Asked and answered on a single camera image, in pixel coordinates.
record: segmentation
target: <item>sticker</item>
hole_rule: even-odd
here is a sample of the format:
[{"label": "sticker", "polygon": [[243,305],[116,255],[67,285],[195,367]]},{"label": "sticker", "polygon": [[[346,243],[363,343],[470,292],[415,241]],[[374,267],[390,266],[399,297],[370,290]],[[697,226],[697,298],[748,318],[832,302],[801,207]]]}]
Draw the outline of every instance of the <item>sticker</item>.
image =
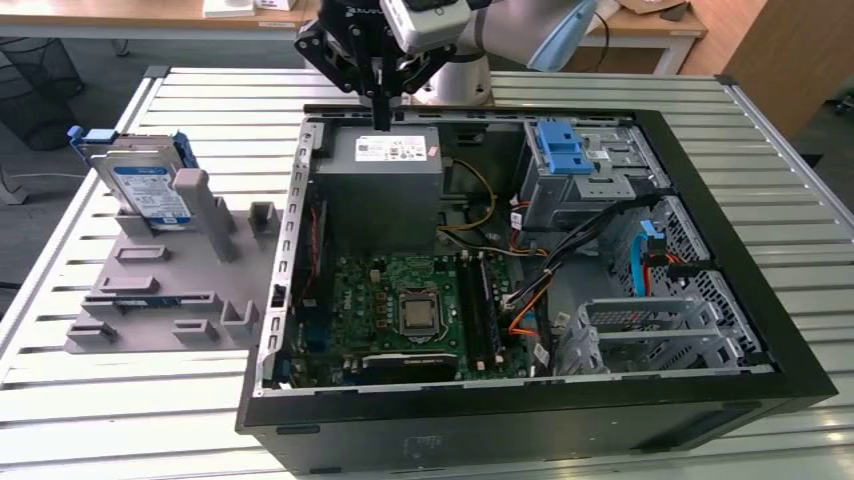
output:
[{"label": "sticker", "polygon": [[703,34],[699,30],[682,30],[670,32],[671,37],[699,37]]},{"label": "sticker", "polygon": [[115,304],[122,307],[146,307],[148,302],[146,300],[116,300]]},{"label": "sticker", "polygon": [[518,212],[510,214],[510,228],[522,230],[522,214]]},{"label": "sticker", "polygon": [[258,26],[267,28],[297,28],[297,24],[293,22],[258,22]]},{"label": "sticker", "polygon": [[172,190],[172,175],[164,167],[115,167],[114,178],[124,196],[150,222],[164,229],[190,223],[190,209]]},{"label": "sticker", "polygon": [[606,150],[589,150],[587,151],[587,159],[589,160],[610,160],[609,152]]},{"label": "sticker", "polygon": [[357,162],[426,162],[425,137],[385,136],[357,139]]},{"label": "sticker", "polygon": [[551,322],[551,326],[557,328],[566,327],[567,323],[570,323],[571,318],[573,317],[570,316],[569,313],[558,312],[558,318],[555,318],[555,321]]},{"label": "sticker", "polygon": [[537,344],[537,347],[534,347],[534,356],[539,360],[539,363],[549,366],[549,350],[546,350],[539,343]]}]

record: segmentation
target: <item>wooden desk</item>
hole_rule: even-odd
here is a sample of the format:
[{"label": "wooden desk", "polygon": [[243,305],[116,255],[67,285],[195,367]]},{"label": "wooden desk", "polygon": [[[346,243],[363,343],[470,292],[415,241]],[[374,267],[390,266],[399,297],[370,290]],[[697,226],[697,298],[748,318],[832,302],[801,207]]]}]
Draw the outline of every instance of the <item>wooden desk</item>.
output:
[{"label": "wooden desk", "polygon": [[[607,19],[611,43],[603,73],[654,73],[675,75],[697,39],[706,35],[706,26],[691,12],[671,22],[659,13],[637,15],[622,8]],[[605,28],[597,28],[582,40],[565,71],[585,71],[599,60],[605,47]]]},{"label": "wooden desk", "polygon": [[[235,18],[202,18],[202,3],[203,0],[0,0],[0,36],[293,40],[299,28],[315,18],[321,0],[299,0],[290,12],[259,9],[255,16]],[[607,22],[613,50],[602,72],[637,73],[627,70],[627,65],[645,59],[651,66],[642,73],[675,74],[694,40],[706,34],[706,27],[691,13],[682,21],[670,22],[658,14],[635,15],[622,9]],[[582,40],[570,65],[595,64],[603,45],[605,29],[599,27]]]},{"label": "wooden desk", "polygon": [[0,0],[0,36],[276,40],[294,39],[321,0],[252,17],[203,18],[203,0]]}]

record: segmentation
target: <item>slatted metal table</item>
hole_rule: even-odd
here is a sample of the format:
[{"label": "slatted metal table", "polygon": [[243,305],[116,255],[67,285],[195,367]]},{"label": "slatted metal table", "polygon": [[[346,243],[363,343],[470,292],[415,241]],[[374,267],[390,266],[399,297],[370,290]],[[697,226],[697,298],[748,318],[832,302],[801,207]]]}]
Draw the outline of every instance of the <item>slatted metal table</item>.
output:
[{"label": "slatted metal table", "polygon": [[[741,90],[708,77],[495,73],[493,82],[498,105],[663,112],[841,394],[691,452],[453,468],[419,478],[850,478],[854,218]],[[174,68],[143,80],[118,129],[180,128],[228,205],[282,204],[303,105],[342,102],[355,99],[307,70]],[[91,173],[0,323],[0,476],[290,478],[254,438],[234,433],[246,351],[63,352],[119,232],[116,207]]]}]

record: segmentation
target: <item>motherboard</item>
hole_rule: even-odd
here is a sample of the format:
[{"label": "motherboard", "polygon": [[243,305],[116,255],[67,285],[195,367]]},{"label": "motherboard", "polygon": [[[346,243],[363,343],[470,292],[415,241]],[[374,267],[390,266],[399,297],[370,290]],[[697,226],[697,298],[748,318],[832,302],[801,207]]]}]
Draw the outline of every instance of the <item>motherboard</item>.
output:
[{"label": "motherboard", "polygon": [[339,257],[333,321],[306,332],[317,386],[525,375],[522,345],[502,342],[501,256]]}]

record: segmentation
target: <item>gray 3d printed holder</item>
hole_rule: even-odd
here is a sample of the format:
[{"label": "gray 3d printed holder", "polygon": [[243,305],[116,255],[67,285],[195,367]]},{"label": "gray 3d printed holder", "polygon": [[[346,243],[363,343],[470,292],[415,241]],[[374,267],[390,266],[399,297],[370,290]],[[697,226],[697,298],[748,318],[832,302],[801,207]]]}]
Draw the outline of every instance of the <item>gray 3d printed holder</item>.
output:
[{"label": "gray 3d printed holder", "polygon": [[174,184],[194,230],[150,229],[119,215],[123,234],[68,330],[71,353],[247,348],[270,288],[279,213],[272,203],[228,211],[203,170]]}]

